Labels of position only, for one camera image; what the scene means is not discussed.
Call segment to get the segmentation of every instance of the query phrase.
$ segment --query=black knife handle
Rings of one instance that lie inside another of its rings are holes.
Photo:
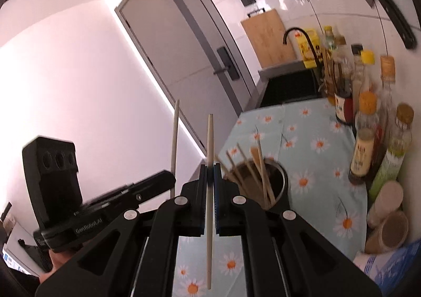
[[[393,0],[378,0],[382,4],[384,10],[389,16],[391,22],[399,33],[405,47],[409,50],[415,49],[417,46],[417,39],[412,32],[411,27],[403,16],[402,12],[395,5]]]

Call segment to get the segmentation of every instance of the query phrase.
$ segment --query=door frame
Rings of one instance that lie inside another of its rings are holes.
[[[125,6],[125,4],[127,3],[127,1],[129,1],[129,0],[122,0],[121,3],[115,8],[114,11],[117,14],[117,17],[120,19],[123,27],[127,31],[131,41],[134,43],[134,45],[135,45],[136,49],[138,50],[140,56],[142,57],[142,59],[144,60],[144,62],[147,65],[148,69],[150,70],[153,77],[157,81],[159,87],[163,91],[163,93],[166,96],[166,98],[168,99],[168,101],[174,107],[175,103],[176,103],[176,100],[174,99],[174,97],[172,96],[170,91],[168,90],[167,86],[163,82],[159,73],[156,71],[156,69],[153,66],[151,60],[149,59],[148,55],[144,51],[142,45],[140,44],[139,40],[137,39],[136,35],[132,31],[129,23],[127,22],[126,18],[124,17],[124,15],[122,13],[122,9]],[[243,55],[239,51],[238,46],[235,43],[234,38],[232,37],[230,31],[227,28],[227,25],[223,21],[222,17],[220,16],[220,14],[219,14],[218,10],[216,9],[215,5],[213,4],[213,2],[211,0],[200,0],[200,1],[203,3],[203,6],[207,9],[207,12],[209,13],[209,16],[213,20],[216,28],[218,29],[220,35],[222,36],[222,39],[225,42],[226,48],[227,48],[227,50],[228,50],[228,52],[229,52],[229,54],[230,54],[230,56],[233,60],[233,63],[235,64],[236,69],[241,76],[241,79],[243,79],[243,81],[245,83],[245,86],[246,86],[247,90],[249,91],[250,98],[251,98],[252,95],[253,95],[253,92],[255,91],[255,84],[254,84],[254,81],[251,77],[250,71],[249,71],[249,69],[248,69],[248,67],[247,67],[247,65],[244,61]],[[190,132],[190,134],[192,135],[194,141],[197,143],[199,148],[204,153],[206,153],[207,152],[206,151],[206,144],[201,142],[198,135],[194,131],[193,127],[189,123],[188,119],[183,114],[182,108],[180,109],[180,118],[182,119],[184,125],[186,126],[186,128]]]

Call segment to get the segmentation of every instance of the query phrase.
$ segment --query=jar lid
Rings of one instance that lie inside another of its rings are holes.
[[[414,120],[414,110],[409,104],[400,103],[396,108],[396,118],[405,125],[410,126]]]
[[[353,55],[360,55],[363,50],[363,46],[361,44],[352,44],[351,50]]]
[[[395,82],[395,63],[392,56],[381,56],[382,81]]]
[[[361,51],[361,60],[364,64],[374,65],[374,52],[370,50]]]
[[[336,45],[346,45],[347,41],[345,40],[344,36],[336,36],[335,37],[335,43],[336,43]]]
[[[377,96],[371,91],[364,91],[359,95],[359,110],[364,114],[374,114],[377,109]]]

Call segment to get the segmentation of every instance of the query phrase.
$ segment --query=silver screw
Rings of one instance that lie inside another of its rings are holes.
[[[179,206],[184,206],[189,200],[184,196],[177,196],[174,200],[174,203]]]
[[[244,196],[235,196],[233,199],[232,199],[232,201],[235,203],[235,204],[244,204],[244,203],[246,203],[246,199],[245,199],[245,197]]]
[[[135,219],[137,217],[137,211],[136,210],[127,210],[125,213],[124,213],[124,218],[126,219],[126,220],[133,220],[133,219]]]
[[[282,214],[285,220],[292,221],[297,217],[297,214],[294,213],[292,210],[285,210]]]

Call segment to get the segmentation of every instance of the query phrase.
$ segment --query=light blue tablecloth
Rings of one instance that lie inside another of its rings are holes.
[[[347,178],[354,137],[336,122],[334,107],[317,99],[243,113],[219,158],[230,168],[228,150],[235,163],[242,162],[237,143],[251,158],[257,136],[264,157],[287,171],[291,209],[353,260],[365,245],[367,193]],[[176,265],[174,296],[246,296],[239,237],[215,237],[211,290],[206,289],[205,237],[182,238]]]

